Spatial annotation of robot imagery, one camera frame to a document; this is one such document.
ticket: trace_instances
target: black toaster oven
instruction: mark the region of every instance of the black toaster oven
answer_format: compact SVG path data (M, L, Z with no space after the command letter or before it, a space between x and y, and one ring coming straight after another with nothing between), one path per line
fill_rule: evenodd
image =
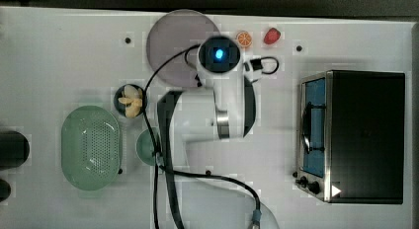
M331 70L300 82L298 187L332 203L403 202L403 73Z

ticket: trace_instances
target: orange slice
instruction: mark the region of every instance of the orange slice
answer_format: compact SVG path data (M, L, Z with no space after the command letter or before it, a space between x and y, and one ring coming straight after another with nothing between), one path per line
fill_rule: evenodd
M252 44L252 36L246 31L238 33L236 39L243 48L247 48Z

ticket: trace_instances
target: green strainer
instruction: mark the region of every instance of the green strainer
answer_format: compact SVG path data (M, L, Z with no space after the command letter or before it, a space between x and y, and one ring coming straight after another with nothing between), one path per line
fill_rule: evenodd
M61 129L61 168L68 182L84 191L103 188L117 175L121 155L112 114L86 106L68 115Z

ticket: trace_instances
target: black container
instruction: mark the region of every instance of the black container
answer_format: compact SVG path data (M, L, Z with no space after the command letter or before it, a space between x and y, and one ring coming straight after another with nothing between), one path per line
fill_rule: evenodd
M139 111L139 113L137 115L137 116L139 116L139 115L143 114L145 112L145 109L147 108L147 103L148 103L147 102L147 95L145 95L144 90L141 87L137 86L137 85L134 85L134 84L126 84L126 85L130 85L130 86L134 87L136 90L140 89L142 91L142 107L141 107L141 110ZM126 85L123 85L122 87L120 87L117 90L117 92L115 93L115 96L114 96L114 106L115 106L115 109L117 109L118 113L120 113L123 116L126 116L126 105L121 104L118 101L118 98L122 98L123 97L123 90L124 90L124 87Z
M0 132L0 170L17 168L29 156L29 142L16 131Z

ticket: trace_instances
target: red object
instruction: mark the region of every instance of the red object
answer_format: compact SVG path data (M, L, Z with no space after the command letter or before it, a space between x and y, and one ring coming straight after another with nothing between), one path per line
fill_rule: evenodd
M265 44L273 44L277 42L278 39L280 39L281 33L280 31L271 28L268 30L268 32L265 34L265 38L263 39L263 42Z

